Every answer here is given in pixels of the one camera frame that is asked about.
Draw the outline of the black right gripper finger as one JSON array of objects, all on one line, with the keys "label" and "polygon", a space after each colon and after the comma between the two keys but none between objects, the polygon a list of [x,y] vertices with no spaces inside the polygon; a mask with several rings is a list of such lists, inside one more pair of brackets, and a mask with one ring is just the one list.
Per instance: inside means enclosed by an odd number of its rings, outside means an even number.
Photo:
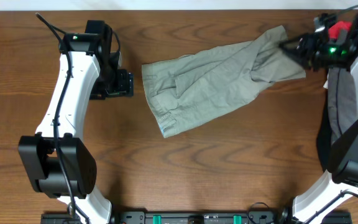
[{"label": "black right gripper finger", "polygon": [[297,63],[299,66],[301,66],[304,69],[309,69],[309,61],[307,58],[307,55],[304,54],[302,51],[299,51],[297,49],[288,49],[284,46],[280,46],[280,49],[283,51],[283,53],[291,60],[293,60],[295,63]]},{"label": "black right gripper finger", "polygon": [[280,48],[282,49],[299,49],[303,45],[304,35],[294,37],[288,40],[280,42]]}]

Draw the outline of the khaki green shorts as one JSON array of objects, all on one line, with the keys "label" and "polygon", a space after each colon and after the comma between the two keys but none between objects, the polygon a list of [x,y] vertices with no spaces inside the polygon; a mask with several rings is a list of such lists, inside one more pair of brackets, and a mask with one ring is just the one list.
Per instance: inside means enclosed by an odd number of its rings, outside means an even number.
[{"label": "khaki green shorts", "polygon": [[276,82],[304,78],[305,70],[278,47],[287,39],[285,28],[278,26],[255,40],[143,64],[145,97],[162,136],[245,106]]}]

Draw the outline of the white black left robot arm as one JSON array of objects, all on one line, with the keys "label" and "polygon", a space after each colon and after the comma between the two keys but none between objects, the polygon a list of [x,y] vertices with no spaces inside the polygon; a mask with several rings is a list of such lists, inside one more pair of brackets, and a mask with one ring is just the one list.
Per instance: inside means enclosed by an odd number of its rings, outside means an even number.
[{"label": "white black left robot arm", "polygon": [[67,206],[66,214],[44,214],[42,223],[116,223],[112,203],[96,186],[96,161],[83,142],[90,100],[131,97],[133,74],[121,68],[119,37],[104,21],[89,20],[83,33],[50,30],[58,39],[60,68],[52,99],[32,136],[18,151],[34,191]]}]

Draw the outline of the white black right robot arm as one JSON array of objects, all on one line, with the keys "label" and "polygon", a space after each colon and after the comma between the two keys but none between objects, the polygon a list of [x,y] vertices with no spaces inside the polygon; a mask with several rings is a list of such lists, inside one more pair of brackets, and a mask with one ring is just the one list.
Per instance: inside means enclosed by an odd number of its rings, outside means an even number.
[{"label": "white black right robot arm", "polygon": [[307,70],[325,68],[327,98],[318,134],[322,176],[296,196],[277,223],[350,223],[337,207],[358,198],[358,14],[341,27],[338,15],[314,19],[315,31],[280,43],[285,55]]}]

